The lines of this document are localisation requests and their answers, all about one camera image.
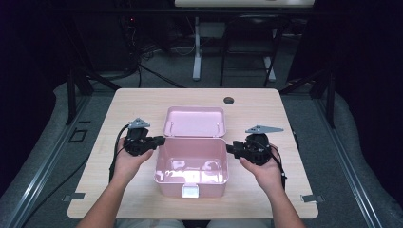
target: wooden table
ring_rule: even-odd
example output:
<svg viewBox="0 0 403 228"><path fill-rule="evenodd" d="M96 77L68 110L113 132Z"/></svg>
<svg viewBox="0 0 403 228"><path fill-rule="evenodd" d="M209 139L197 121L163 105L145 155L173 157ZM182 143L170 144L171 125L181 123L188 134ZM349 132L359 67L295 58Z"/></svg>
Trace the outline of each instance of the wooden table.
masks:
<svg viewBox="0 0 403 228"><path fill-rule="evenodd" d="M232 97L233 104L223 99ZM118 132L128 122L140 117L151 126L148 136L163 135L167 109L174 105L217 106L224 109L228 144L244 142L245 130L257 124L280 127L284 131L269 133L271 143L279 148L288 180L286 193L304 219L317 216L314 203L301 201L301 195L311 195L305 170L299 156L288 119L274 89L251 88L123 88L119 89L106 114L104 124L94 144L76 193L84 199L73 199L68 215L82 218L108 184L108 168ZM211 199L169 198L162 195L154 181L158 151L145 162L127 186L118 218L148 219L258 219L273 217L269 200L257 185L253 175L228 154L229 181L224 196Z"/></svg>

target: person's left hand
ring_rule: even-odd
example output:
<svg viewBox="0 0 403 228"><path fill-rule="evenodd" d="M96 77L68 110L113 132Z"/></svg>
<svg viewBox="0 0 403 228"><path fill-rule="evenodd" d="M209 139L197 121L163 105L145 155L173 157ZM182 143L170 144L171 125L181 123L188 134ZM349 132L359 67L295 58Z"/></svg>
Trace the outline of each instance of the person's left hand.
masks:
<svg viewBox="0 0 403 228"><path fill-rule="evenodd" d="M123 149L124 140L125 138L119 139L118 151L120 152L116 158L115 171L112 180L121 181L123 184L128 185L139 171L140 165L152 156L153 150L148 150L141 156L132 156Z"/></svg>

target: box latch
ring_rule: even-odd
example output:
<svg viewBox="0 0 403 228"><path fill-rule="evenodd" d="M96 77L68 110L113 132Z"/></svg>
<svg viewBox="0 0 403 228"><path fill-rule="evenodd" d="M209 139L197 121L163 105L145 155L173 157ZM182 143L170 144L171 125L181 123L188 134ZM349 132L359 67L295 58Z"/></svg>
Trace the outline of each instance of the box latch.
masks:
<svg viewBox="0 0 403 228"><path fill-rule="evenodd" d="M196 183L186 183L182 187L183 198L198 198L199 186Z"/></svg>

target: black curtain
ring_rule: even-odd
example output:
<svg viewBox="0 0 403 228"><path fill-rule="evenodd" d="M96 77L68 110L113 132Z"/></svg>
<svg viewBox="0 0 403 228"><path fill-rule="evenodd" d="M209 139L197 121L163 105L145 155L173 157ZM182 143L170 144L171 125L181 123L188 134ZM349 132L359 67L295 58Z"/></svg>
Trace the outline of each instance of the black curtain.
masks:
<svg viewBox="0 0 403 228"><path fill-rule="evenodd" d="M350 15L346 21L327 17L308 22L288 80L328 66L338 42L344 41L346 51L334 72L336 91L355 118L366 162L403 206L403 3L316 1L316 11L334 9Z"/></svg>
<svg viewBox="0 0 403 228"><path fill-rule="evenodd" d="M40 6L0 3L1 195L48 123L53 89L66 81L66 61Z"/></svg>

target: finger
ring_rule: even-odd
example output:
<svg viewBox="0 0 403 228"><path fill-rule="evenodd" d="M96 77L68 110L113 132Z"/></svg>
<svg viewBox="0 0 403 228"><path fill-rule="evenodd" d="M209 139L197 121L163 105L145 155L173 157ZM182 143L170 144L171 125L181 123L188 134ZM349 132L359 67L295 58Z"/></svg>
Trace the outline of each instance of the finger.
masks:
<svg viewBox="0 0 403 228"><path fill-rule="evenodd" d="M139 156L138 158L139 158L139 159L141 160L141 162L143 163L143 162L149 160L149 158L151 158L151 156L152 156L152 154L153 154L153 151L154 151L154 150L152 150L152 149L147 150L145 153L143 153L143 154L142 154L141 156Z"/></svg>
<svg viewBox="0 0 403 228"><path fill-rule="evenodd" d="M278 147L276 147L274 144L271 144L271 143L270 143L270 146L271 146L272 154L274 156L276 156L276 158L278 158L278 156L279 156Z"/></svg>
<svg viewBox="0 0 403 228"><path fill-rule="evenodd" d="M249 172L254 173L255 165L245 158L240 158L240 164Z"/></svg>
<svg viewBox="0 0 403 228"><path fill-rule="evenodd" d="M121 137L121 138L119 139L119 142L118 142L118 148L119 148L119 150L124 147L124 143L125 143L125 137Z"/></svg>

